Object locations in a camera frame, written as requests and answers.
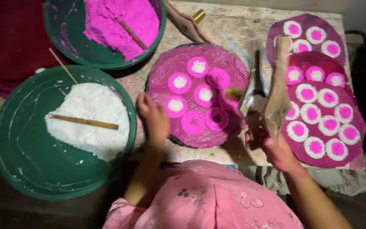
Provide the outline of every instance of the dark red cloth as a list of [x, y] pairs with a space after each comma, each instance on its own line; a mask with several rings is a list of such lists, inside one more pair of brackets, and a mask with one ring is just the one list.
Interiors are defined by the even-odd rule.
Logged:
[[[48, 50], [54, 46], [43, 26], [42, 6], [42, 0], [0, 0], [1, 96], [7, 96], [35, 70], [59, 65]], [[68, 63], [63, 55], [59, 57]]]

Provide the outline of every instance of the wooden table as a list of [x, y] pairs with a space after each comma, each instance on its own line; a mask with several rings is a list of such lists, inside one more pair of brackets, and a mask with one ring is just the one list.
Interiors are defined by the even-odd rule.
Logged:
[[[193, 15], [198, 10], [203, 9], [206, 17], [199, 24], [199, 27], [209, 39], [214, 43], [225, 48], [231, 48], [244, 63], [247, 59], [247, 41], [251, 38], [261, 38], [266, 42], [267, 34], [271, 25], [277, 21], [291, 18], [304, 13], [311, 13], [328, 21], [338, 34], [341, 35], [345, 44], [344, 28], [342, 16], [333, 13], [314, 13], [303, 11], [284, 11], [271, 8], [244, 7], [208, 3], [190, 3], [170, 1], [180, 12], [186, 15]], [[139, 92], [144, 90], [145, 82], [150, 71], [162, 52], [175, 48], [178, 45], [191, 43], [177, 30], [177, 28], [168, 19], [163, 38], [152, 58], [142, 68], [135, 72], [130, 69], [124, 70], [125, 77], [117, 79], [129, 93], [133, 101], [136, 100]], [[262, 74], [265, 85], [270, 85], [272, 68], [266, 58], [262, 63]], [[348, 55], [346, 54], [345, 72], [351, 84], [350, 66]], [[134, 151], [131, 159], [136, 159], [139, 155], [136, 149], [145, 141], [142, 122], [138, 119], [137, 136]], [[204, 159], [214, 161], [220, 164], [241, 164], [241, 165], [261, 165], [271, 166], [266, 161], [266, 156], [261, 149], [254, 151], [246, 150], [244, 147], [244, 131], [237, 137], [229, 139], [221, 146], [209, 149], [193, 149], [181, 147], [167, 141], [167, 161], [183, 162], [191, 159]], [[353, 162], [343, 168], [360, 169], [364, 167], [364, 157], [361, 154]]]

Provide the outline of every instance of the brass cylinder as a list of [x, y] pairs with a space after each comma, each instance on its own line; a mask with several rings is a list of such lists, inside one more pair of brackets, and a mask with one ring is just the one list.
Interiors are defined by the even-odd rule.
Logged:
[[206, 12], [204, 10], [199, 10], [192, 18], [196, 24], [200, 23], [204, 17], [206, 16]]

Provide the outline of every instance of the hand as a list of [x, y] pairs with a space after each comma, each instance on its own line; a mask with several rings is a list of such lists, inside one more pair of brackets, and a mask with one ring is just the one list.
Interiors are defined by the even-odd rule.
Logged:
[[170, 122], [165, 107], [156, 106], [148, 93], [141, 92], [138, 95], [137, 108], [145, 119], [149, 143], [154, 147], [163, 149], [165, 140], [170, 133]]
[[307, 173], [293, 155], [290, 146], [287, 144], [282, 134], [279, 135], [278, 143], [275, 143], [271, 138], [265, 139], [263, 141], [262, 150], [265, 152], [268, 162], [278, 171], [298, 175]]

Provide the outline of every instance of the green bowl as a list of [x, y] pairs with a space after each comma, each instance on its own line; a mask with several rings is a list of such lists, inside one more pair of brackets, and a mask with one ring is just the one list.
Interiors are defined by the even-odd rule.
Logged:
[[55, 139], [47, 132], [44, 117], [63, 103], [73, 80], [62, 67], [54, 67], [24, 81], [0, 110], [0, 171], [16, 190], [44, 200], [75, 198], [99, 188], [128, 157], [135, 142], [135, 108], [124, 88], [100, 70], [67, 67], [77, 82], [103, 84], [121, 98], [129, 115], [129, 139], [120, 157], [110, 163]]
[[85, 5], [82, 0], [46, 0], [43, 3], [43, 22], [49, 39], [60, 52], [74, 62], [93, 68], [119, 70], [145, 60], [154, 52], [166, 26], [166, 8], [163, 0], [149, 0], [159, 18], [159, 33], [147, 52], [133, 60], [107, 49], [83, 34]]

